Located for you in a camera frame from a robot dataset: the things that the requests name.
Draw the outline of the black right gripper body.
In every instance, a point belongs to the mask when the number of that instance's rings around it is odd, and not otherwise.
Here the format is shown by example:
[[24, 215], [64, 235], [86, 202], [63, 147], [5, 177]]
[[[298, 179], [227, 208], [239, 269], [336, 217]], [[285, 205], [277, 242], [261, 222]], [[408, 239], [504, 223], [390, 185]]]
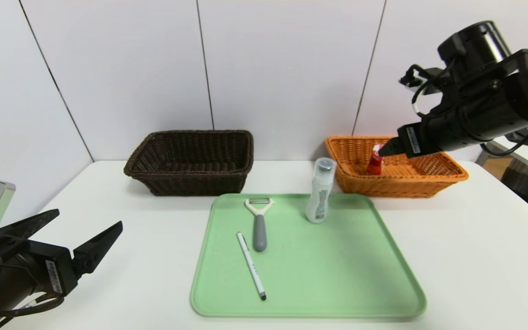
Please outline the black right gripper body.
[[421, 121], [400, 127], [397, 132], [404, 153], [414, 158], [453, 152], [472, 145], [475, 140], [467, 126], [468, 117], [474, 109], [475, 102], [463, 102], [455, 106], [442, 102]]

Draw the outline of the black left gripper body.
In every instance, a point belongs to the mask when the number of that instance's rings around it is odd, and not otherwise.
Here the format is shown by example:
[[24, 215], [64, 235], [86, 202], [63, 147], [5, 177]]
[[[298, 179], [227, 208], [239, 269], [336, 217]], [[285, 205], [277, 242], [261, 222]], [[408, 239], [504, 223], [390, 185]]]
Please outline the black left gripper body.
[[0, 233], [0, 309], [13, 309], [38, 292], [64, 297], [78, 280], [68, 248], [35, 242], [25, 233]]

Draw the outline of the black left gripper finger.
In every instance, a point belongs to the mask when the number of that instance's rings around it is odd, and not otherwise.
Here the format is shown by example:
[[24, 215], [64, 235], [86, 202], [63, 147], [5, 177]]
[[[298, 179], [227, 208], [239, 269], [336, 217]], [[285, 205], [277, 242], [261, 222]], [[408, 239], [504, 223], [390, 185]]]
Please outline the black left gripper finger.
[[118, 221], [73, 250], [73, 266], [76, 278], [91, 274], [123, 232], [123, 223]]
[[23, 219], [6, 225], [5, 227], [1, 227], [0, 235], [28, 239], [48, 223], [50, 223], [53, 219], [56, 219], [56, 217], [59, 215], [60, 211], [58, 209], [50, 209], [40, 214], [28, 217], [27, 219]]

